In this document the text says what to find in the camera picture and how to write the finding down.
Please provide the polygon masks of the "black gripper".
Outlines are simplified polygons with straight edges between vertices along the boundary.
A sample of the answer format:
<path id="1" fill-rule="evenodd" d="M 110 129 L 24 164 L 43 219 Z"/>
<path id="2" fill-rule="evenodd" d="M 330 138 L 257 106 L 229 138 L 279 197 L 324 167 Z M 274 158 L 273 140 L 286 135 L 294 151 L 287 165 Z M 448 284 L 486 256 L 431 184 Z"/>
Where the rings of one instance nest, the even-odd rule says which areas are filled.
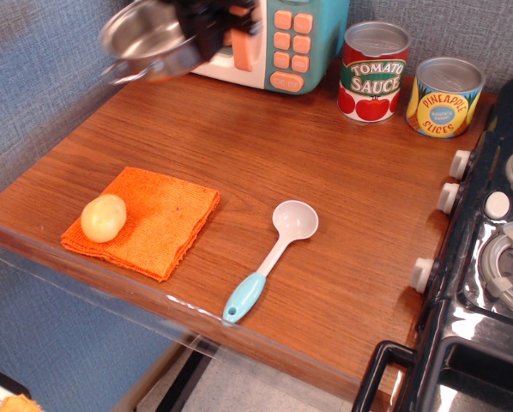
<path id="1" fill-rule="evenodd" d="M 261 23 L 251 16 L 254 1 L 165 1 L 175 9 L 186 39 L 196 37 L 202 62 L 208 63 L 224 46 L 230 29 L 255 35 Z"/>

